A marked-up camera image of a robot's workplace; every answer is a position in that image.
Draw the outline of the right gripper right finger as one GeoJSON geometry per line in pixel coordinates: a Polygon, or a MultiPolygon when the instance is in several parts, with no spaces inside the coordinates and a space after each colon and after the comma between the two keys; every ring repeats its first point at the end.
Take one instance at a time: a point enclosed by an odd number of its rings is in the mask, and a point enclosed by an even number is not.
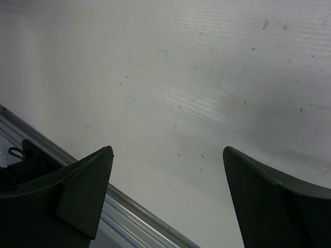
{"type": "Polygon", "coordinates": [[[245,247],[330,247],[330,189],[233,147],[223,163],[245,247]]]}

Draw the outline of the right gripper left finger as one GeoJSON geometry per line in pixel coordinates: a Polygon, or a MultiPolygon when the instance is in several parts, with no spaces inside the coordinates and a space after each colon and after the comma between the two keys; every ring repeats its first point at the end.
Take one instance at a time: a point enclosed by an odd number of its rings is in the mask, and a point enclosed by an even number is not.
{"type": "Polygon", "coordinates": [[[89,247],[113,164],[103,147],[71,165],[1,191],[1,247],[89,247]]]}

